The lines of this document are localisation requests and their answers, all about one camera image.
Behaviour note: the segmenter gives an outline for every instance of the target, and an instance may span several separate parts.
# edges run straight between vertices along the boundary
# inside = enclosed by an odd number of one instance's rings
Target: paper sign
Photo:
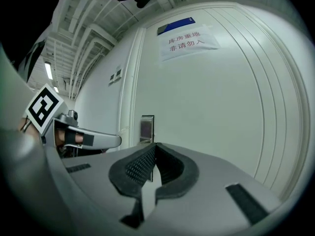
[[[198,27],[161,37],[159,45],[161,61],[220,48],[216,38],[207,27]]]

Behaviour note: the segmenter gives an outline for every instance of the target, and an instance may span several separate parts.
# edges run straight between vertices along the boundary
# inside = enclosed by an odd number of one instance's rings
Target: ceiling light
[[[45,68],[46,68],[46,72],[47,72],[47,76],[50,80],[53,79],[53,75],[51,73],[51,68],[50,68],[50,63],[49,62],[45,62]]]

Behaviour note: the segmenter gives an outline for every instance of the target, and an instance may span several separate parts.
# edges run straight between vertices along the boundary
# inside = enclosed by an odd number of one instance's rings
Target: ceiling
[[[59,94],[75,99],[99,59],[109,53],[131,26],[183,1],[189,0],[151,0],[139,9],[134,0],[60,0],[53,18],[53,31],[47,37],[28,85],[37,91],[48,83],[56,86]],[[305,30],[303,20],[289,0],[252,1],[282,12]],[[47,77],[46,61],[51,63],[53,80]]]

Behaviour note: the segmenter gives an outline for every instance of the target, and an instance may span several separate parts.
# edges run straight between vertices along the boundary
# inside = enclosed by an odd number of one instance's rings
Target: door
[[[159,27],[196,23],[157,36]],[[219,48],[162,61],[159,39],[207,27]],[[139,66],[134,145],[142,115],[155,116],[155,142],[223,158],[280,195],[299,155],[298,92],[279,48],[235,8],[165,19],[146,31]]]

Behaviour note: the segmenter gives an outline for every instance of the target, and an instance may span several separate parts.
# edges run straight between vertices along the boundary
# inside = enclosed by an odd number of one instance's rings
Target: black strap
[[[64,133],[64,143],[75,144],[75,135],[76,135],[75,131],[66,129]]]

